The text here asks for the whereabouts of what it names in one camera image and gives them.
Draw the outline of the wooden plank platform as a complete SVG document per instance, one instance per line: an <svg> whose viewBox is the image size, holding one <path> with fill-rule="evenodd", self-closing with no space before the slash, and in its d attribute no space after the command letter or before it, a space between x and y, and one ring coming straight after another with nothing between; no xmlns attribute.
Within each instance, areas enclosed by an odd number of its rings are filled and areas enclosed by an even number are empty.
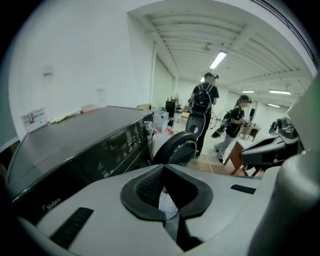
<svg viewBox="0 0 320 256"><path fill-rule="evenodd" d="M207 173L230 175L234 171L232 163L224 165L216 155L201 154L189 163L189 167Z"/></svg>

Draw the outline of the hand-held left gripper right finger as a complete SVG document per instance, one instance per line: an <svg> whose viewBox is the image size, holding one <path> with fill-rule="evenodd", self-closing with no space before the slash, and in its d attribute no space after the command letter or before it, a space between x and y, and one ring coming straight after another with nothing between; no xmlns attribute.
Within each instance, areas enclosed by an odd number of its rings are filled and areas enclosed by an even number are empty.
<svg viewBox="0 0 320 256"><path fill-rule="evenodd" d="M165 165L164 187L179 211L177 245L186 252L221 232L246 206L259 182Z"/></svg>

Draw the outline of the round black washing machine door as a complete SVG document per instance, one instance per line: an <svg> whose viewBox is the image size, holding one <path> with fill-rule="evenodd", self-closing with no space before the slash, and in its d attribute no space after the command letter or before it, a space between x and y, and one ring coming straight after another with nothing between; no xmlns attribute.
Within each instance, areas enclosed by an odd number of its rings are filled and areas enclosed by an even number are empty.
<svg viewBox="0 0 320 256"><path fill-rule="evenodd" d="M191 131L181 131L169 138L156 152L152 164L187 166L196 156L197 137Z"/></svg>

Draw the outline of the wooden desk with white top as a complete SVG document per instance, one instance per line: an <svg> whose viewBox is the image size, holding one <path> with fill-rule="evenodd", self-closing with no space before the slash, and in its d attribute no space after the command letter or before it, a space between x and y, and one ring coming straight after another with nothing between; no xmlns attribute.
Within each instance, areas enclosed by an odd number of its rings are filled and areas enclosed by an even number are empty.
<svg viewBox="0 0 320 256"><path fill-rule="evenodd" d="M252 167L251 169L248 168L247 164L245 164L241 158L240 153L252 146L254 142L246 141L243 139L235 139L235 144L233 145L229 155L226 157L223 166L225 168L232 167L233 170L229 171L229 175L231 176L250 176L250 177L257 177L262 176L265 172L261 168Z"/></svg>

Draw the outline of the group of clear water jugs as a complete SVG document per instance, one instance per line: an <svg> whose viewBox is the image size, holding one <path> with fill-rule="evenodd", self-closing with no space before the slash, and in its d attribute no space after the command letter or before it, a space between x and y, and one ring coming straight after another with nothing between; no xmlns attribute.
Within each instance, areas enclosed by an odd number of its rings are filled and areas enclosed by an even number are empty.
<svg viewBox="0 0 320 256"><path fill-rule="evenodd" d="M168 135L173 136L175 132L170 128L163 128L163 127L156 127L155 128L155 134L156 135Z"/></svg>

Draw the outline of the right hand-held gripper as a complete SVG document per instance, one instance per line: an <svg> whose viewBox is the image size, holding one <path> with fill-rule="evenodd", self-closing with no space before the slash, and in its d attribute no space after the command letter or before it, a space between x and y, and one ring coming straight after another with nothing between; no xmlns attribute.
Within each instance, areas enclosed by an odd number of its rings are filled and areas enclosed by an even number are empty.
<svg viewBox="0 0 320 256"><path fill-rule="evenodd" d="M263 167L281 165L286 159L304 150L296 129L287 117L274 121L269 134L272 136L257 141L240 153L244 164Z"/></svg>

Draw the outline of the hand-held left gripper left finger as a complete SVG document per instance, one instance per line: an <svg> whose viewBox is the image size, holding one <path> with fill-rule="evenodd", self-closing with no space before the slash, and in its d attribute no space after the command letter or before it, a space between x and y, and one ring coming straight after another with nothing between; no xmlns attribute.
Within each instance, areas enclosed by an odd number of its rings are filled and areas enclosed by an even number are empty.
<svg viewBox="0 0 320 256"><path fill-rule="evenodd" d="M178 256L182 249L164 228L165 214L137 196L155 186L163 166L105 178L55 206L37 224L51 256Z"/></svg>

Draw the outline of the black washing machine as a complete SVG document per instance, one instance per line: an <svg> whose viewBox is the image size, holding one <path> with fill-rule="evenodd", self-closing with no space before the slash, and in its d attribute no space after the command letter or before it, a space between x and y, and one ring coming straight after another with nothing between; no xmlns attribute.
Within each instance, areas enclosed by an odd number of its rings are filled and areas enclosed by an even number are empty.
<svg viewBox="0 0 320 256"><path fill-rule="evenodd" d="M13 214L36 225L89 184L149 166L153 123L150 110L107 106L26 134L7 173Z"/></svg>

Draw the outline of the black cabinet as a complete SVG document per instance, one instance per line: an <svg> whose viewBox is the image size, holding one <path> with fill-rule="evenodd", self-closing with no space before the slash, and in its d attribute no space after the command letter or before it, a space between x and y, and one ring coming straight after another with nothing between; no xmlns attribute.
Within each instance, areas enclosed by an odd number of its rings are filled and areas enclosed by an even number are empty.
<svg viewBox="0 0 320 256"><path fill-rule="evenodd" d="M165 109L168 112L168 118L170 120L173 120L175 117L176 107L177 102L175 100L165 102Z"/></svg>

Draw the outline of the white plastic bin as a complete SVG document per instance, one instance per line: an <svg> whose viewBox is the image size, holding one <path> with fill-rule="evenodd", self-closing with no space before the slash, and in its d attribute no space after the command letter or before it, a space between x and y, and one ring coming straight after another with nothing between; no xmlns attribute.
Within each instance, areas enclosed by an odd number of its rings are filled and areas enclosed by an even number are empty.
<svg viewBox="0 0 320 256"><path fill-rule="evenodd" d="M154 112L154 125L155 128L167 128L169 122L169 113L166 111Z"/></svg>

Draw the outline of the blue checked clothes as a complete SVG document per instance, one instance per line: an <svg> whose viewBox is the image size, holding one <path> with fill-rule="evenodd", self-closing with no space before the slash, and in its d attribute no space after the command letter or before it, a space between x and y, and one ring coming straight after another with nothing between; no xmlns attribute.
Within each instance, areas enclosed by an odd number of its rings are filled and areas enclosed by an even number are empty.
<svg viewBox="0 0 320 256"><path fill-rule="evenodd" d="M164 212L166 220L175 217L179 211L170 195L164 191L160 193L158 209Z"/></svg>

